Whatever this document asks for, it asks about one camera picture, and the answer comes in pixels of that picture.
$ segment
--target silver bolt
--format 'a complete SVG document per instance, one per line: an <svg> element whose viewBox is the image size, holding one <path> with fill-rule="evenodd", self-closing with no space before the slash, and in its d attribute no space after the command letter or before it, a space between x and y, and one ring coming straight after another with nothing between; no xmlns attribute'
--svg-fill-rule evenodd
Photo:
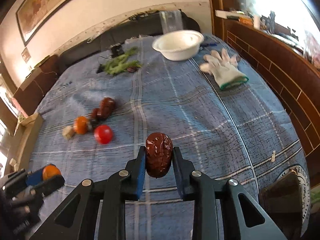
<svg viewBox="0 0 320 240"><path fill-rule="evenodd" d="M193 171L192 176L194 177L200 177L201 176L201 171Z"/></svg>
<svg viewBox="0 0 320 240"><path fill-rule="evenodd" d="M237 186L238 185L238 181L236 179L229 179L229 184L231 186Z"/></svg>
<svg viewBox="0 0 320 240"><path fill-rule="evenodd" d="M29 206L25 206L25 207L24 207L24 210L25 210L26 213L30 213L30 208L29 208Z"/></svg>
<svg viewBox="0 0 320 240"><path fill-rule="evenodd" d="M85 179L84 181L82 181L82 186L87 187L91 185L91 180L89 179Z"/></svg>
<svg viewBox="0 0 320 240"><path fill-rule="evenodd" d="M128 176L128 175L129 175L129 172L126 171L126 170L122 170L122 171L119 171L119 175L120 175L121 177L125 177L125 176Z"/></svg>

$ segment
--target glove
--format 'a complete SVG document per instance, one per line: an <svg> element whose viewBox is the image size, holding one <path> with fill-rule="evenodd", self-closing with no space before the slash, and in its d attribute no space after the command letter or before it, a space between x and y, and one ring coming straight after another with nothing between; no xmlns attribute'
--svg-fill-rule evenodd
<svg viewBox="0 0 320 240"><path fill-rule="evenodd" d="M227 50L223 48L221 55L222 57L216 50L212 50L211 55L204 55L207 63L201 64L200 70L213 75L221 90L248 82L249 78L238 70L237 54L230 58Z"/></svg>

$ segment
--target bowl rim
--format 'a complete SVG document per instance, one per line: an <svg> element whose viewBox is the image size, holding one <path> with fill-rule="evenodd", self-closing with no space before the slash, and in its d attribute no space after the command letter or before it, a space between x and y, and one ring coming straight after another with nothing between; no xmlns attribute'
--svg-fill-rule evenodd
<svg viewBox="0 0 320 240"><path fill-rule="evenodd" d="M194 45L186 48L186 49L159 49L157 47L157 44L159 43L159 41L161 39L163 39L164 37L166 36L169 36L169 35L172 35L173 33L178 33L178 32L185 32L185 33L193 33L195 35L197 35L199 38L200 38L200 41L195 43ZM194 30L180 30L180 31L174 31L174 32L170 32L170 33L166 33L166 34L163 34L162 36L158 37L157 39L155 39L152 43L152 48L156 51L159 51L161 53L170 53L170 52L181 52L181 51L185 51L187 49L191 49L193 47L196 47L198 46L199 44L201 44L202 42L204 41L204 36L200 33L200 32L197 32L197 31L194 31Z"/></svg>

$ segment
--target bed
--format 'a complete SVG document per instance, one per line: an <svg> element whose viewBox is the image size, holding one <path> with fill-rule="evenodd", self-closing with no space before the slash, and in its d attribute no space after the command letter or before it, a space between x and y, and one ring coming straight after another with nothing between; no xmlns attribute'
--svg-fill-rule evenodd
<svg viewBox="0 0 320 240"><path fill-rule="evenodd" d="M44 221L83 180L107 179L137 156L150 133L167 134L184 158L212 178L236 178L258 200L259 190L281 177L290 167L300 169L303 191L303 229L308 224L310 186L304 151L290 118L265 81L241 59L239 70L247 84L221 91L212 76L199 65L211 49L225 47L219 38L207 35L216 46L203 49L194 58L172 62L154 51L154 37L125 44L124 51L138 46L132 59L143 64L139 71L115 77L96 74L109 51L100 52L69 67L44 97L37 110L44 119L30 169L49 163L62 172L66 185L45 200ZM116 100L117 108L105 121L114 132L107 145L98 145L92 133L67 141L62 129L74 118L87 115L104 97ZM271 162L271 155L276 158ZM126 205L127 239L190 239L193 203L182 202L176 190L173 168L160 179L146 175L137 203Z"/></svg>

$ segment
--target plastic container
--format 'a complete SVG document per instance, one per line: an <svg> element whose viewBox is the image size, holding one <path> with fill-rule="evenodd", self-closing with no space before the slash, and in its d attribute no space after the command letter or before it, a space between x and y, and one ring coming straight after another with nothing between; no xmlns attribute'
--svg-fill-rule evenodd
<svg viewBox="0 0 320 240"><path fill-rule="evenodd" d="M160 11L163 34L183 30L181 11Z"/></svg>
<svg viewBox="0 0 320 240"><path fill-rule="evenodd" d="M152 43L153 49L172 61L186 60L195 56L204 37L200 32L182 30L167 33Z"/></svg>

